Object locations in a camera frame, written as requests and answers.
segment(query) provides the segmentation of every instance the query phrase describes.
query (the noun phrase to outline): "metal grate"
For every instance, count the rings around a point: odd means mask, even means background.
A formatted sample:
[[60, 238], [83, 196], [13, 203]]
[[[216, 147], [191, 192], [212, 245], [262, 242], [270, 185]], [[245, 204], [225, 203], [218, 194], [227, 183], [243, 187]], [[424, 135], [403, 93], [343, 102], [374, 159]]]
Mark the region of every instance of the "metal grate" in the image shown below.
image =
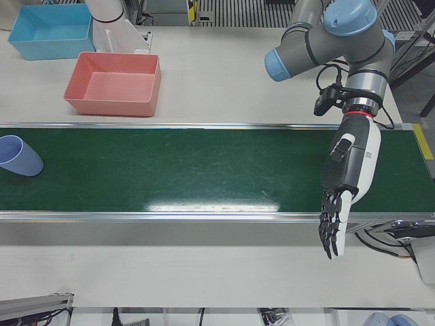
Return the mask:
[[200, 0], [198, 25], [283, 28], [288, 25], [292, 10], [293, 5], [265, 4], [264, 0]]
[[[377, 6], [381, 0], [373, 0]], [[419, 31], [421, 19], [411, 0], [391, 0], [380, 17], [381, 26], [393, 33]]]
[[[377, 6], [382, 0], [372, 0]], [[288, 25], [293, 5], [265, 4], [264, 0], [199, 0], [199, 26], [278, 27]], [[391, 0], [383, 11], [381, 26], [393, 33], [418, 31], [421, 19], [411, 0]]]

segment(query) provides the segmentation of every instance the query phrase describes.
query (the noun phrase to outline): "metal frame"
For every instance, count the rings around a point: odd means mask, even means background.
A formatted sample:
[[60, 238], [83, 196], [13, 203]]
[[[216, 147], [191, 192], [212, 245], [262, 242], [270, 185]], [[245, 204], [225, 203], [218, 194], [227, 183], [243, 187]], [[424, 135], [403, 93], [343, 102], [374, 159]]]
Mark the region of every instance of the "metal frame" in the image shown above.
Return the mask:
[[[349, 223], [435, 220], [435, 213], [354, 212]], [[318, 223], [319, 213], [262, 212], [52, 212], [0, 211], [0, 222], [225, 222], [225, 223]]]
[[0, 301], [0, 321], [30, 316], [41, 312], [70, 308], [74, 294], [53, 294], [43, 297]]
[[[89, 128], [89, 129], [289, 129], [336, 130], [339, 124], [135, 124], [120, 122], [6, 122], [0, 128]], [[409, 123], [395, 124], [396, 130], [413, 130]]]

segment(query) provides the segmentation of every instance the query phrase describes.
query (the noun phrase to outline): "blue joint cap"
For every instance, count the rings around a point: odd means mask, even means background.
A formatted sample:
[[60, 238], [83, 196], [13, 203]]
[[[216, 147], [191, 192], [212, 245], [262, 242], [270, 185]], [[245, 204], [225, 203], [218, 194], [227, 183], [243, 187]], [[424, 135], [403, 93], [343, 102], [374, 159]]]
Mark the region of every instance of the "blue joint cap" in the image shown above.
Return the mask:
[[353, 36], [367, 31], [377, 19], [370, 0], [336, 0], [324, 15], [325, 29], [336, 36]]
[[394, 325], [397, 326], [418, 326], [414, 320], [405, 314], [398, 314], [397, 316], [392, 317], [391, 320], [394, 322]]
[[383, 36], [385, 36], [385, 38], [391, 42], [391, 44], [393, 45], [394, 53], [396, 53], [396, 38], [394, 37], [393, 34], [391, 34], [386, 29], [383, 29], [382, 31], [383, 31]]
[[283, 80], [292, 78], [292, 75], [290, 75], [287, 68], [284, 66], [276, 49], [266, 54], [264, 57], [264, 65], [266, 66], [269, 76], [276, 82], [282, 82]]

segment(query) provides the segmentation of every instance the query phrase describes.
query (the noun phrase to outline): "cup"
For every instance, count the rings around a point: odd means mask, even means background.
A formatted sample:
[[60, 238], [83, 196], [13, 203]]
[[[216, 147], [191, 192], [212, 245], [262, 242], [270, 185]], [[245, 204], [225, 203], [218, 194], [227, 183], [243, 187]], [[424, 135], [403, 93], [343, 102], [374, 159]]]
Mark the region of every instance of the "cup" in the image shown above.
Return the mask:
[[0, 168], [33, 177], [43, 167], [44, 163], [39, 155], [20, 137], [12, 134], [0, 137]]

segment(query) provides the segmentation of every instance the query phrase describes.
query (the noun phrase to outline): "black cable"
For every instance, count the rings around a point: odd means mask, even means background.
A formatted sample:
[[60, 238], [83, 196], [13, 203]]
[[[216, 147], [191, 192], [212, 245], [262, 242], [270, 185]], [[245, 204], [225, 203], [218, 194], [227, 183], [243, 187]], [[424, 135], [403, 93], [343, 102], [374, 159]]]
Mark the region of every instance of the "black cable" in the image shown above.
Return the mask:
[[391, 236], [395, 241], [399, 242], [401, 245], [404, 246], [404, 248], [406, 249], [406, 251], [408, 251], [409, 255], [411, 256], [411, 258], [413, 259], [413, 261], [417, 264], [417, 258], [415, 257], [415, 254], [413, 252], [413, 249], [411, 247], [411, 244], [404, 244], [402, 241], [397, 240], [394, 235], [392, 235], [391, 233], [387, 233], [389, 236]]
[[341, 63], [342, 65], [349, 66], [349, 63], [347, 63], [344, 60], [334, 59], [334, 60], [331, 60], [331, 62]]
[[375, 121], [375, 120], [373, 120], [373, 122], [376, 123], [376, 124], [378, 124], [378, 125], [380, 125], [380, 126], [382, 126], [382, 127], [384, 127], [385, 129], [388, 129], [388, 130], [394, 130], [394, 128], [395, 128], [396, 126], [394, 125], [394, 121], [393, 121], [391, 115], [390, 115], [390, 114], [388, 113], [388, 111], [384, 108], [384, 106], [382, 106], [381, 109], [385, 112], [386, 116], [388, 117], [388, 120], [389, 120], [389, 123], [391, 124], [391, 126], [387, 126], [386, 124], [382, 124], [382, 123], [380, 123], [380, 122], [378, 122], [378, 121]]
[[366, 247], [368, 247], [370, 249], [373, 249], [375, 251], [378, 251], [380, 253], [386, 253], [387, 255], [390, 255], [390, 256], [393, 256], [393, 257], [398, 257], [398, 258], [412, 258], [411, 256], [399, 255], [398, 253], [394, 253], [393, 251], [388, 251], [388, 250], [385, 250], [385, 249], [381, 249], [381, 248], [372, 246], [370, 243], [368, 243], [365, 240], [363, 240], [357, 232], [355, 232], [355, 236], [364, 246], [366, 246]]
[[342, 77], [341, 71], [343, 70], [343, 68], [341, 68], [340, 66], [338, 66], [338, 65], [336, 65], [334, 63], [327, 63], [327, 64], [324, 64], [324, 66], [320, 69], [319, 73], [317, 74], [317, 77], [315, 78], [315, 85], [317, 86], [317, 88], [319, 90], [323, 90], [324, 89], [324, 88], [320, 87], [320, 84], [319, 84], [320, 76], [322, 75], [322, 73], [326, 69], [329, 69], [329, 68], [335, 68], [335, 69], [337, 69], [336, 84], [341, 86], [341, 77]]
[[203, 317], [204, 317], [205, 308], [201, 308], [201, 317], [199, 318], [199, 325], [203, 326]]
[[410, 60], [407, 60], [407, 61], [401, 63], [401, 64], [398, 65], [396, 68], [400, 68], [400, 67], [402, 67], [402, 66], [404, 66], [404, 65], [407, 65], [407, 64], [410, 63], [410, 62], [416, 61], [416, 60], [420, 59], [423, 55], [425, 55], [425, 54], [428, 52], [428, 50], [429, 50], [429, 46], [430, 46], [431, 44], [433, 44], [433, 38], [434, 38], [434, 36], [435, 36], [435, 29], [434, 29], [434, 32], [432, 33], [432, 35], [430, 35], [429, 33], [428, 33], [428, 35], [429, 35], [429, 37], [428, 37], [429, 39], [427, 39], [428, 44], [427, 44], [427, 46], [423, 49], [423, 51], [422, 51], [420, 54], [416, 55], [414, 58], [412, 58], [412, 59], [410, 59]]
[[403, 248], [404, 247], [404, 245], [401, 245], [401, 244], [392, 244], [392, 243], [388, 243], [388, 242], [385, 242], [385, 241], [382, 241], [381, 239], [378, 239], [378, 238], [375, 238], [369, 231], [367, 231], [366, 229], [364, 229], [364, 232], [369, 236], [369, 237], [371, 237], [374, 241], [377, 241], [377, 242], [379, 242], [379, 243], [381, 243], [381, 244], [383, 244], [383, 245], [385, 245], [385, 246], [389, 246], [389, 247], [399, 247], [399, 248]]
[[321, 14], [323, 15], [323, 13], [325, 12], [324, 0], [320, 0], [320, 3], [321, 3]]
[[7, 321], [0, 321], [0, 326], [16, 326], [21, 322], [21, 325], [31, 325], [32, 323], [38, 323], [45, 321], [44, 326], [49, 325], [52, 322], [52, 319], [61, 314], [62, 312], [67, 311], [71, 316], [72, 310], [68, 308], [57, 309], [49, 312], [40, 312], [39, 314], [32, 314], [29, 316], [21, 317], [21, 319], [9, 319]]

